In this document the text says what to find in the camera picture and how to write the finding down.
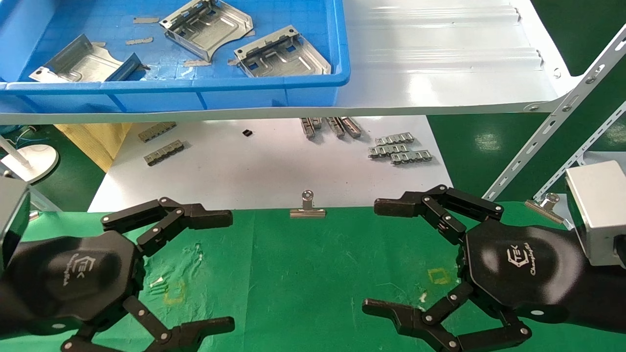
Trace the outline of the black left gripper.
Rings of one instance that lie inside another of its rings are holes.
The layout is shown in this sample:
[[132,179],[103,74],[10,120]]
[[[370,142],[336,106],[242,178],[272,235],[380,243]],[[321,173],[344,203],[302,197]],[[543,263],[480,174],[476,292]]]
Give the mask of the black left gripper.
[[[197,352],[206,337],[235,329],[230,316],[168,329],[136,297],[145,277],[143,256],[156,254],[186,229],[231,226],[230,210],[159,198],[105,215],[101,224],[109,231],[99,236],[18,245],[10,260],[11,338],[78,329],[62,352],[116,352],[92,339],[129,313],[154,338],[146,352]],[[136,245],[121,235],[147,225]]]

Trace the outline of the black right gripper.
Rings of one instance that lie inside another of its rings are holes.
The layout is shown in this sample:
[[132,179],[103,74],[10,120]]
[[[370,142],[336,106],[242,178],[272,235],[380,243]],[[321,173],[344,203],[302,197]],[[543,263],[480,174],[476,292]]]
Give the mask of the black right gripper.
[[[467,232],[451,211],[483,223]],[[532,331],[518,317],[568,321],[575,310],[570,294],[588,263],[579,241],[566,230],[497,222],[503,212],[497,203],[445,185],[407,191],[399,199],[376,199],[376,215],[422,217],[452,245],[463,243],[464,275],[471,285],[462,282],[427,311],[370,298],[364,299],[362,311],[389,319],[398,334],[422,339],[436,352],[494,352],[519,346]],[[446,330],[443,321],[470,298],[503,326],[458,336]]]

